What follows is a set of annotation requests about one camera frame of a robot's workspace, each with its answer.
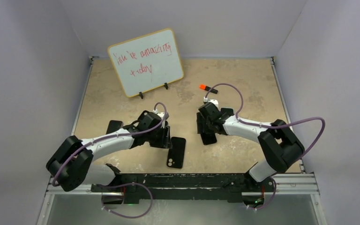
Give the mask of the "black smartphone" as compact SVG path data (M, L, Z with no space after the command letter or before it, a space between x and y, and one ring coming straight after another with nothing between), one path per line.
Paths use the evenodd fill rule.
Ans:
M232 117L234 115L234 110L232 108L228 108L228 107L222 107L220 109L220 119L221 120L227 120L229 117Z

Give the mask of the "light blue phone case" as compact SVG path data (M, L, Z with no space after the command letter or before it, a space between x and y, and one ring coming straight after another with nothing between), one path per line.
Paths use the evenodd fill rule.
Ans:
M217 143L217 138L214 131L211 130L206 124L198 123L197 133L201 136L201 140L204 145Z

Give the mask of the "black phone case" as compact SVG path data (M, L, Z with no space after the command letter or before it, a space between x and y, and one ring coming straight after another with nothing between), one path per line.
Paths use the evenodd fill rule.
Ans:
M123 127L123 122L119 120L110 120L106 130L106 134L111 134Z
M169 168L183 168L186 139L182 137L171 138L172 147L168 150L166 165Z

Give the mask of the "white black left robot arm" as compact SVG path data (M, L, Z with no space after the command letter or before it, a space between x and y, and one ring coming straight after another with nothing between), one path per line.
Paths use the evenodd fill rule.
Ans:
M95 138L67 137L46 163L52 175L52 185L69 192L81 185L90 165L96 159L120 150L128 150L148 143L150 147L170 149L172 141L167 112L144 111L132 124Z

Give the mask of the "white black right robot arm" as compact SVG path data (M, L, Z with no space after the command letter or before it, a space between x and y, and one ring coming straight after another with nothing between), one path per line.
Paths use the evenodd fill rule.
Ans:
M251 191L261 187L266 178L286 172L305 152L301 141L283 120L262 124L241 121L235 114L219 110L212 102L198 110L209 133L238 136L260 144L264 160L252 166L244 178L246 188Z

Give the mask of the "orange capped black marker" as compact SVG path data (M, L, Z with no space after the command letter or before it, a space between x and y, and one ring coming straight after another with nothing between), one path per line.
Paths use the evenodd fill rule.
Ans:
M209 91L210 93L214 93L214 94L218 94L218 90L212 87L209 87L207 85L201 84L199 86L200 89L204 90L204 91Z

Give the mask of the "yellow framed whiteboard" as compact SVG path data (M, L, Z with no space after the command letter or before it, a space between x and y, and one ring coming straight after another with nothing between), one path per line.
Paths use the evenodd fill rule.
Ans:
M111 45L107 52L128 98L184 77L171 28Z

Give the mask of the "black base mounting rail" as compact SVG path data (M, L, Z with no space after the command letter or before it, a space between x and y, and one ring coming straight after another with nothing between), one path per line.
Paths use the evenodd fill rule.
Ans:
M274 191L271 178L258 183L245 173L122 173L109 185L93 184L92 192L124 194L125 204L140 200L222 200L262 205Z

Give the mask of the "aluminium frame rail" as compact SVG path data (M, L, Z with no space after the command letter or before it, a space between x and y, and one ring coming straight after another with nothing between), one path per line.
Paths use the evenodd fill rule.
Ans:
M314 174L285 173L274 177L279 195L315 195L319 188Z

